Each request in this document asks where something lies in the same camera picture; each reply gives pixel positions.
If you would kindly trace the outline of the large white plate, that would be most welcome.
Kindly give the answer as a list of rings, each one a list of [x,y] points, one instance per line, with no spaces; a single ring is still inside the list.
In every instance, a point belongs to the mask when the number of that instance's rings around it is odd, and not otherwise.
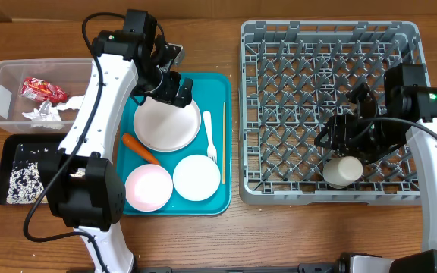
[[[184,108],[147,99],[134,113],[134,133],[147,148],[174,152],[193,142],[200,131],[201,112],[194,100]]]

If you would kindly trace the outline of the white cup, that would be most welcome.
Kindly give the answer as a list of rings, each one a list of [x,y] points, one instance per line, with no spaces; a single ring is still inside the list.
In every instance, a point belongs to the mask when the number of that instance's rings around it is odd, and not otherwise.
[[[322,170],[325,182],[335,189],[342,189],[360,179],[363,165],[357,158],[346,156],[328,161]]]

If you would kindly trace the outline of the small white plate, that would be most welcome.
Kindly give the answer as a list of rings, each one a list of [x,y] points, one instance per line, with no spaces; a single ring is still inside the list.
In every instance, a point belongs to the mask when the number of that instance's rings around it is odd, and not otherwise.
[[[211,197],[221,184],[218,165],[205,155],[189,155],[178,162],[172,180],[178,194],[199,202]]]

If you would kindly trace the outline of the pink bowl with food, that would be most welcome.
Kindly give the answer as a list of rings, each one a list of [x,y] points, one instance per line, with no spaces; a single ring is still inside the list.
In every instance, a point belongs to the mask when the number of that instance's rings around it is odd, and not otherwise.
[[[170,200],[173,189],[171,175],[154,164],[134,169],[125,182],[127,202],[141,212],[159,210]]]

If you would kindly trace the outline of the white tissue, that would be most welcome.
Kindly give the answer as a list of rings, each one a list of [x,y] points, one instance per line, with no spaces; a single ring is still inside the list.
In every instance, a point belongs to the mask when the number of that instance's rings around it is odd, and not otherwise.
[[[72,96],[66,102],[59,102],[56,108],[59,111],[79,110],[83,103],[84,96]]]
[[[50,101],[44,101],[38,109],[24,112],[22,115],[32,121],[32,127],[44,127],[52,130],[60,130],[64,127],[58,109],[53,107]]]

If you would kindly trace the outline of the red snack wrapper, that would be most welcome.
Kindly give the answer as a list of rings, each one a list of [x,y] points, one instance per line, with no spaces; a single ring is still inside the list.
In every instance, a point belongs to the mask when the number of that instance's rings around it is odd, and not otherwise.
[[[19,94],[37,102],[59,103],[68,100],[68,94],[62,88],[34,77],[27,77],[24,80]]]

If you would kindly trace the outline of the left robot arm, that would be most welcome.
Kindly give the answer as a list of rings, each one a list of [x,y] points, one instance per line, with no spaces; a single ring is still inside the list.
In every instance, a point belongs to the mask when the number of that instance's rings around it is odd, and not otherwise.
[[[85,43],[92,55],[90,81],[79,112],[57,150],[38,163],[39,201],[86,244],[97,272],[136,272],[120,220],[126,193],[112,164],[117,129],[128,99],[142,96],[183,108],[193,82],[171,68],[184,50],[165,41],[146,11],[130,9],[120,30]]]

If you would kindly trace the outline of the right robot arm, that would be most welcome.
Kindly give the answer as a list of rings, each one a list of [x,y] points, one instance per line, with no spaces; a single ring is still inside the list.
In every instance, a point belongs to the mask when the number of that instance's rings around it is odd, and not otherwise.
[[[421,64],[398,64],[384,73],[386,112],[380,113],[365,83],[347,94],[356,108],[334,115],[315,138],[316,146],[364,164],[408,146],[416,165],[423,211],[420,253],[386,259],[342,253],[335,272],[437,272],[437,88],[428,84]]]

